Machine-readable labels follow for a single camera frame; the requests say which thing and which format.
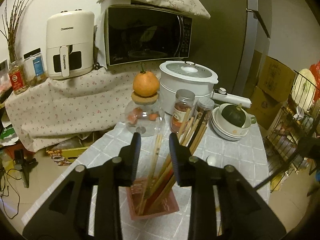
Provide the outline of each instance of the white wall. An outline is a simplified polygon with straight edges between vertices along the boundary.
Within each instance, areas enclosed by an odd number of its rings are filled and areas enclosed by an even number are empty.
[[[20,23],[16,41],[17,54],[20,57],[33,49],[41,48],[45,59],[45,35],[47,19],[63,10],[83,9],[92,11],[95,18],[100,14],[97,0],[31,0]],[[14,0],[8,0],[7,10],[11,12]],[[4,13],[5,2],[0,7],[0,15]],[[0,62],[9,59],[7,42],[0,33]]]
[[[320,26],[305,0],[272,0],[268,55],[297,71],[320,60]]]

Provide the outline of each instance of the green gourd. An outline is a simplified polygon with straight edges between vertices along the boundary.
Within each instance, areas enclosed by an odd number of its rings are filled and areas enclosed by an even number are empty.
[[[236,105],[227,105],[223,108],[221,115],[224,119],[226,119],[229,123],[242,127],[245,123],[245,113],[241,110],[242,104]]]

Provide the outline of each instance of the dried branch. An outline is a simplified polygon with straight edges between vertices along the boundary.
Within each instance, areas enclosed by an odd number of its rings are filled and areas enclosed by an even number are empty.
[[[0,32],[7,40],[10,62],[14,62],[17,60],[14,46],[16,42],[18,25],[23,11],[25,10],[29,1],[30,0],[14,0],[9,21],[7,13],[8,0],[6,0],[5,2],[4,15],[2,15],[2,24],[4,27],[4,31],[0,30]]]

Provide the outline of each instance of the white air fryer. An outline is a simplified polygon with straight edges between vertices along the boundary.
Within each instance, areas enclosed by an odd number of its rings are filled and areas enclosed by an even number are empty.
[[[93,12],[63,11],[47,21],[46,61],[52,79],[81,76],[93,67]]]

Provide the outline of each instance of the pink container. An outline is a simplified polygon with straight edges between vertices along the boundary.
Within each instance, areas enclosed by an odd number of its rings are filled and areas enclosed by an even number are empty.
[[[142,197],[143,188],[146,179],[136,179],[131,187],[127,187],[127,199],[129,204],[130,217],[132,220],[142,220],[148,218],[159,217],[173,212],[179,211],[179,206],[173,191],[170,190],[169,195],[161,202],[161,204],[153,210],[153,213],[138,216],[136,214],[136,207],[139,205]]]

